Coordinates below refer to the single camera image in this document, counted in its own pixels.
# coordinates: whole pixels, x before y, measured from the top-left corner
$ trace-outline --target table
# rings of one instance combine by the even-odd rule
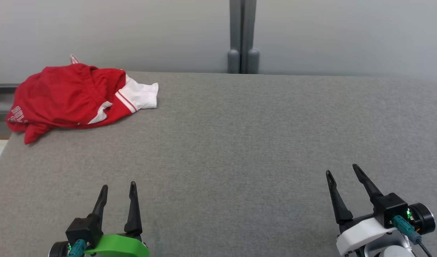
[[[47,255],[103,184],[103,231],[123,232],[132,180],[152,256],[338,256],[325,171],[355,217],[372,212],[352,163],[437,222],[437,84],[128,74],[159,83],[157,109],[32,145],[11,136],[0,158],[0,257]],[[437,229],[423,238],[437,256]]]

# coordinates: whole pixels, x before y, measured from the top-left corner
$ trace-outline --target red stripe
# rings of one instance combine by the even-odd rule
[[[137,111],[136,107],[134,107],[134,105],[130,101],[128,101],[128,99],[125,96],[123,96],[122,93],[120,93],[120,90],[117,93],[119,93],[120,96],[123,97],[123,99],[125,99],[134,108],[135,112]]]

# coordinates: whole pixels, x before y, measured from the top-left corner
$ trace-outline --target gray vertical frame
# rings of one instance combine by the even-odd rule
[[[228,73],[239,73],[241,68],[241,18],[241,0],[229,0]]]
[[[256,0],[244,1],[244,17],[242,28],[241,73],[258,74],[259,51],[253,48]]]

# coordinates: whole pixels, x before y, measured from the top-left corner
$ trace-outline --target red garment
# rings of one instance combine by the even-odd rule
[[[123,70],[82,63],[46,67],[18,86],[7,125],[14,132],[24,131],[25,144],[29,144],[56,127],[87,129],[111,124],[137,111],[117,92],[128,79]]]

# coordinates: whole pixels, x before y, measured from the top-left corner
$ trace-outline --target green plastic part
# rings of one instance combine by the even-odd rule
[[[104,235],[95,249],[86,250],[85,254],[97,253],[104,257],[149,257],[150,251],[139,240],[120,236]]]

